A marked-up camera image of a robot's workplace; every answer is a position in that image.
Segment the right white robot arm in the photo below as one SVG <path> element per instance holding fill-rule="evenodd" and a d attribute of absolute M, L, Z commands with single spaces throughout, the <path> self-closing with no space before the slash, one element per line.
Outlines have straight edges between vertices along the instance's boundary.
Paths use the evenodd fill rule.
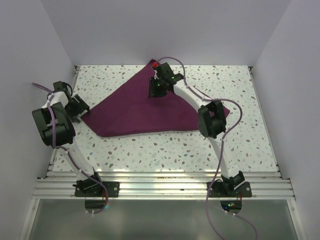
<path fill-rule="evenodd" d="M 218 157 L 217 170 L 221 172 L 222 180 L 214 179 L 211 188 L 220 190 L 227 196 L 235 196 L 245 183 L 245 178 L 231 158 L 224 153 L 226 134 L 230 132 L 227 129 L 224 99 L 210 98 L 187 83 L 184 73 L 174 73 L 168 63 L 155 62 L 152 69 L 155 75 L 149 79 L 149 97 L 164 97 L 168 92 L 172 92 L 196 110 L 198 130 L 213 147 Z"/>

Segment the purple cloth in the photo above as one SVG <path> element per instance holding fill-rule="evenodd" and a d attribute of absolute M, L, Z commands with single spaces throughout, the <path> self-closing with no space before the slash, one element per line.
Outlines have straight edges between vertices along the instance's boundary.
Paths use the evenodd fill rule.
<path fill-rule="evenodd" d="M 149 97 L 150 78 L 159 63 L 154 59 L 115 92 L 85 113 L 82 121 L 98 136 L 109 138 L 134 134 L 198 130 L 198 113 L 169 91 Z"/>

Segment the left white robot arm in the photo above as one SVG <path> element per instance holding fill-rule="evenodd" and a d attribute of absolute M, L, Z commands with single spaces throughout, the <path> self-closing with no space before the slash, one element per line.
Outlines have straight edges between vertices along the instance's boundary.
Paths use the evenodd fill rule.
<path fill-rule="evenodd" d="M 41 140 L 66 158 L 77 177 L 76 190 L 85 195 L 101 195 L 105 191 L 104 184 L 81 153 L 74 128 L 74 123 L 80 122 L 78 116 L 89 112 L 90 107 L 79 95 L 73 94 L 71 85 L 66 82 L 53 83 L 53 90 L 35 82 L 32 85 L 47 92 L 45 104 L 32 111 Z"/>

